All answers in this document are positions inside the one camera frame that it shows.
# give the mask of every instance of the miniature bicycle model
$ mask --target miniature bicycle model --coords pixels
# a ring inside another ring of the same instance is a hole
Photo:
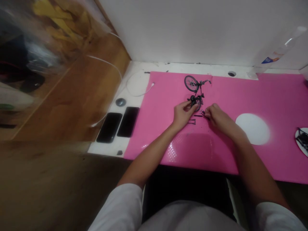
[[[209,82],[210,84],[211,81],[210,80],[205,80],[205,81],[200,81],[198,82],[194,77],[192,77],[191,75],[188,75],[185,77],[184,79],[184,83],[185,83],[185,86],[187,87],[188,90],[192,91],[192,92],[195,92],[195,95],[192,95],[190,98],[188,98],[187,100],[191,100],[192,101],[192,104],[191,104],[191,107],[195,104],[198,104],[198,107],[196,108],[195,112],[196,111],[199,111],[201,105],[203,105],[203,100],[202,98],[204,98],[204,94],[202,93],[202,89],[201,89],[201,86],[203,84],[205,84],[206,82]],[[196,94],[199,90],[199,87],[200,87],[200,91],[201,91],[201,95],[198,95],[196,97]]]

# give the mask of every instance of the forearm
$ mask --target forearm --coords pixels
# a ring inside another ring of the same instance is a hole
[[[141,188],[155,171],[164,156],[169,144],[179,131],[171,124],[158,138],[147,146],[131,163],[118,186],[133,183]]]
[[[290,209],[280,189],[266,166],[257,155],[249,140],[244,137],[233,139],[238,149],[235,155],[239,173],[253,202],[274,202]]]

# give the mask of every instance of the white wall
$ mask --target white wall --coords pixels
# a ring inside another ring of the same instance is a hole
[[[253,66],[286,31],[308,27],[307,0],[100,2],[135,61]],[[272,67],[307,64],[308,32]]]

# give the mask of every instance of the white shirt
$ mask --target white shirt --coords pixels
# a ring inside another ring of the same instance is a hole
[[[302,231],[307,229],[288,209],[281,205],[263,202],[257,205],[256,214],[260,230]],[[192,201],[176,201],[141,225],[142,190],[135,184],[116,187],[89,228],[89,231],[181,231],[181,230],[243,230],[236,222],[217,209]]]

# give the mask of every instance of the white desk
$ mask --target white desk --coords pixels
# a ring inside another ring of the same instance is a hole
[[[146,62],[135,62],[131,61],[125,76],[123,77],[122,83],[115,95],[109,112],[118,112],[124,114],[126,107],[140,107],[143,96],[134,97],[129,94],[141,95],[145,92],[150,74],[145,72],[158,71],[158,72],[173,72],[173,73],[187,73],[187,74],[210,74],[213,76],[230,77],[229,71],[236,72],[235,77],[230,78],[241,78],[248,79],[247,73],[251,67],[240,67],[240,66],[223,66],[223,65],[206,65],[206,64],[181,64],[181,63],[146,63]],[[281,70],[281,69],[270,69],[267,73],[288,73],[288,74],[300,74],[298,70]],[[119,107],[115,104],[115,100],[118,98],[126,99],[127,103],[123,107]],[[102,154],[107,156],[123,157],[127,148],[130,138],[115,136],[114,140],[110,144],[93,142],[90,145],[88,153]],[[118,151],[122,151],[123,154],[118,156]]]

